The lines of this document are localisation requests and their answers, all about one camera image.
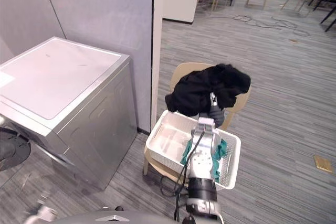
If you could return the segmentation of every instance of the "green cloth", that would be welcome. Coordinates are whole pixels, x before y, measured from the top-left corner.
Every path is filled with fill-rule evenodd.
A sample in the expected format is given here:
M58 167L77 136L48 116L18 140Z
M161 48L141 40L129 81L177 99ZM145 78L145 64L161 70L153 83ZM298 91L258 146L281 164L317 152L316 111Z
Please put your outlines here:
M189 140L187 142L187 146L185 147L185 150L182 154L182 159L181 159L181 164L185 165L185 163L187 162L187 155L191 149L193 145L193 141ZM213 163L213 176L215 178L216 182L219 182L219 176L220 176L220 172L217 171L219 168L219 161L221 160L222 157L224 157L226 155L226 147L227 144L226 142L222 139L221 143L217 146L217 150L215 152L215 154L212 156L212 163Z

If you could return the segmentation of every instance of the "laundry basket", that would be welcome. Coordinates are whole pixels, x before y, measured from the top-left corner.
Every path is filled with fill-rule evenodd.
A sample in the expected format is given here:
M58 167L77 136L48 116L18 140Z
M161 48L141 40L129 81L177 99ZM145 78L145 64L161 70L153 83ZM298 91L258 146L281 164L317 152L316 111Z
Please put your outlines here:
M191 139L191 130L196 126L195 119L164 111L146 141L151 158L180 173L183 168L180 163L182 154ZM218 131L227 143L227 154L220 160L221 175L216 188L233 189L238 171L240 139L228 132Z

